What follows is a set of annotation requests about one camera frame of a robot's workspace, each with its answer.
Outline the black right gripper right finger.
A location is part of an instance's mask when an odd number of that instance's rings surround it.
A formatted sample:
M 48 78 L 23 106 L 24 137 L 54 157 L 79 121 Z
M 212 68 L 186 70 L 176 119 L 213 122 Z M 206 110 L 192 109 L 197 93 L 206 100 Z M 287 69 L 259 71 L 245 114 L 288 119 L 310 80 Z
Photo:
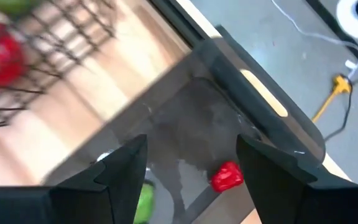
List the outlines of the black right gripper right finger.
M 244 135 L 236 152 L 262 223 L 358 223 L 356 184 Z

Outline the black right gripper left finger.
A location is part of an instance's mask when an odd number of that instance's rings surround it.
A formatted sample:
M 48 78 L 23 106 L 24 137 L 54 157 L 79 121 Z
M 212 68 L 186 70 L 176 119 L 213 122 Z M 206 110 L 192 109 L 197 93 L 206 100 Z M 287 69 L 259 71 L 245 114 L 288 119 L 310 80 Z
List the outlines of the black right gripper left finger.
M 144 183 L 147 136 L 140 134 L 50 191 L 52 223 L 133 223 Z

